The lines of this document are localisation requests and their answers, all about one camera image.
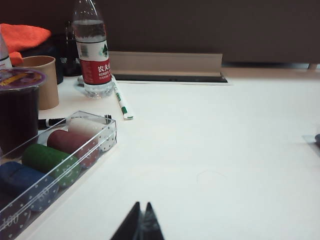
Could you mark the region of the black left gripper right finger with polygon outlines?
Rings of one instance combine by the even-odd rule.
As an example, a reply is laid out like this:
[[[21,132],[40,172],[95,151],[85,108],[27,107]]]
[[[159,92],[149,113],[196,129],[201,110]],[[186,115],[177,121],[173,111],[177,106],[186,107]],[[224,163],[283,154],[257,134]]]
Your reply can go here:
[[[140,240],[164,240],[161,226],[158,222],[157,215],[150,202],[147,203],[144,213],[142,214],[139,227]]]

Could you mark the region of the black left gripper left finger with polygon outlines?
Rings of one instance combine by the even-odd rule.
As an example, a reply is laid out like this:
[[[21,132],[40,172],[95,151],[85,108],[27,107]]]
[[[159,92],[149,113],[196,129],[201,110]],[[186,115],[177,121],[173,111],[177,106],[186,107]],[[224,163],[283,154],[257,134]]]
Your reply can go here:
[[[125,216],[124,220],[111,237],[111,240],[133,240],[137,232],[140,213],[140,203],[137,201]]]

